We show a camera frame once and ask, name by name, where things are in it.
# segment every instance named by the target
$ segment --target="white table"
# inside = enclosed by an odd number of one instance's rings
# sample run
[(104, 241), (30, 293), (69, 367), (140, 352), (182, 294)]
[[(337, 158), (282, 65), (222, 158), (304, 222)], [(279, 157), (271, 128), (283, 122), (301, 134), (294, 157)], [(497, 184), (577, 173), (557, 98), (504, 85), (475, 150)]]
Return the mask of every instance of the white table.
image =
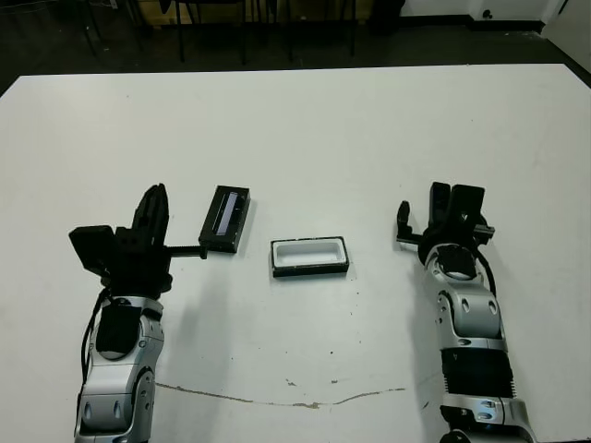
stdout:
[[(162, 182), (169, 245), (197, 241), (216, 185), (253, 202), (235, 256), (173, 262), (157, 381), (181, 389), (157, 389), (152, 442), (439, 441), (434, 307), (393, 239), (402, 199), (425, 227), (433, 180), (487, 189), (538, 438), (591, 436), (590, 121), (563, 66), (20, 78), (0, 99), (0, 440), (72, 438), (100, 284), (67, 233), (128, 226)], [(323, 235), (346, 278), (271, 277), (270, 240)]]

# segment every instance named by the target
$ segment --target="rectangular box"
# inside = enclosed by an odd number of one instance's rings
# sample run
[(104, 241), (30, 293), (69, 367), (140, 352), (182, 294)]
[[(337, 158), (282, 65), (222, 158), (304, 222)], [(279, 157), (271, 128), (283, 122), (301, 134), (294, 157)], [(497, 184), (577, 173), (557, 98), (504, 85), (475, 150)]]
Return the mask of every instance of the rectangular box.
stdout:
[(210, 251), (234, 254), (238, 250), (249, 204), (248, 188), (218, 186), (201, 228), (199, 244)]
[(342, 237), (298, 238), (271, 242), (273, 277), (347, 272)]

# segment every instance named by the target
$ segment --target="black wire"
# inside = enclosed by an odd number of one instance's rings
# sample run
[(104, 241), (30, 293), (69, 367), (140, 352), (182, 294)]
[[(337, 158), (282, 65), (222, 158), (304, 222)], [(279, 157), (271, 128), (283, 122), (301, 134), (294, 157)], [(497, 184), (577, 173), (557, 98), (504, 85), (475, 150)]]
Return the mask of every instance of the black wire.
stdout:
[(497, 284), (495, 283), (495, 277), (494, 277), (494, 275), (492, 275), (492, 269), (490, 268), (488, 260), (486, 260), (484, 258), (484, 256), (482, 255), (482, 253), (478, 249), (476, 249), (475, 255), (476, 255), (476, 258), (478, 258), (478, 261), (480, 261), (480, 263), (482, 263), (482, 267), (484, 268), (484, 271), (487, 273), (488, 287), (490, 288), (490, 291), (492, 292), (492, 294), (496, 297), (497, 296)]
[(96, 303), (94, 304), (94, 308), (92, 309), (92, 315), (90, 316), (89, 324), (84, 331), (84, 336), (82, 337), (82, 349), (80, 350), (80, 361), (82, 363), (82, 384), (86, 383), (86, 379), (88, 377), (88, 369), (89, 369), (89, 362), (90, 362), (90, 349), (87, 351), (86, 347), (88, 344), (88, 340), (92, 331), (94, 330), (94, 320), (96, 319), (97, 314), (101, 310), (101, 305), (106, 298), (111, 298), (111, 292), (109, 288), (104, 288), (96, 299)]

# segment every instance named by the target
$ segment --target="dark floor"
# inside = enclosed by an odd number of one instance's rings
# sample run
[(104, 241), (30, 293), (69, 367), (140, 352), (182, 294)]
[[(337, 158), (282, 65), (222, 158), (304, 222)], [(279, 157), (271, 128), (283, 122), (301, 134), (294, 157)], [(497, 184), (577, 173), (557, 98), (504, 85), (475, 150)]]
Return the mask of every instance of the dark floor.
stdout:
[(103, 35), (87, 44), (76, 9), (61, 2), (29, 6), (14, 13), (0, 8), (0, 94), (21, 75), (162, 71), (226, 71), (361, 66), (424, 66), (504, 63), (565, 63), (591, 86), (591, 75), (552, 43), (531, 31), (471, 31), (464, 26), (401, 28), (392, 36), (356, 32), (356, 55), (347, 27), (338, 22), (307, 25), (294, 32), (294, 61), (287, 56), (280, 27), (250, 25), (247, 63), (238, 52), (239, 29), (185, 27), (187, 61), (178, 55), (174, 27), (148, 32), (140, 51), (123, 12), (93, 8)]

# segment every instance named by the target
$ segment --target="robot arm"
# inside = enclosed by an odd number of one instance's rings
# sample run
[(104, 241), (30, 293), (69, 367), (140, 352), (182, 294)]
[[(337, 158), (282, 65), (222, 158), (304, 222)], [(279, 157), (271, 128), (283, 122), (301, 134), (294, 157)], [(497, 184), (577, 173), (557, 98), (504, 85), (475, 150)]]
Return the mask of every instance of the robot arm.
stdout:
[(418, 245), (425, 288), (437, 302), (446, 388), (440, 410), (451, 429), (440, 442), (535, 443), (525, 403), (515, 398), (492, 271), (477, 250), (494, 234), (480, 214), (483, 197), (482, 188), (434, 183), (427, 230), (412, 232), (403, 202), (397, 240)]
[(86, 226), (70, 233), (84, 268), (104, 286), (82, 341), (77, 443), (150, 439), (154, 374), (164, 345), (158, 299), (171, 289), (170, 260), (207, 257), (202, 246), (164, 246), (167, 225), (166, 190), (158, 185), (144, 195), (130, 229)]

